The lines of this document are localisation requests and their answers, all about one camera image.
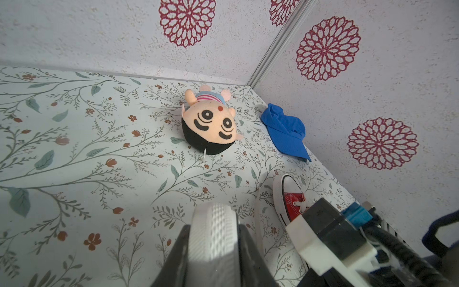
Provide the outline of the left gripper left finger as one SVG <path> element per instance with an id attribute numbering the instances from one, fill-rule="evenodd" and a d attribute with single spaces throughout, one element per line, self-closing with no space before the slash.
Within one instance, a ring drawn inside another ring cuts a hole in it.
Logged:
<path id="1" fill-rule="evenodd" d="M 151 287 L 184 287 L 188 264 L 190 225 L 185 225 Z"/>

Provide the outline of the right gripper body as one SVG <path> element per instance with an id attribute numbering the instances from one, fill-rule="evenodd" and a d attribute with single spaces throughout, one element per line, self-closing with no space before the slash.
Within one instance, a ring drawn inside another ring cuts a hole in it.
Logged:
<path id="1" fill-rule="evenodd" d="M 335 269 L 321 276 L 313 269 L 309 269 L 297 287 L 353 287 L 353 285 Z"/>

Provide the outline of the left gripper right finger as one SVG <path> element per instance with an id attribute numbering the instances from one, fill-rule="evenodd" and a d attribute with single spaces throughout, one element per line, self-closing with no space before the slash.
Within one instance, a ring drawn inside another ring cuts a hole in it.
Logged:
<path id="1" fill-rule="evenodd" d="M 246 226 L 238 225 L 240 277 L 243 287 L 277 287 Z"/>

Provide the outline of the light blue insole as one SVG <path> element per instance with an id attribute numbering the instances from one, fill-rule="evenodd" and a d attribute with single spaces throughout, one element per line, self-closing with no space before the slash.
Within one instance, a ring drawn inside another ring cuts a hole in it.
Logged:
<path id="1" fill-rule="evenodd" d="M 203 203 L 193 213 L 186 287 L 240 287 L 238 219 L 222 203 Z"/>

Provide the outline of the red sneaker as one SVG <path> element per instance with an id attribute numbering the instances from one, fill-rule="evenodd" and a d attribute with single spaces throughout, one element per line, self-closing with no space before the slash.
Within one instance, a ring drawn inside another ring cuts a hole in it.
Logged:
<path id="1" fill-rule="evenodd" d="M 274 179 L 273 200 L 276 212 L 285 227 L 311 206 L 295 178 L 288 174 Z"/>

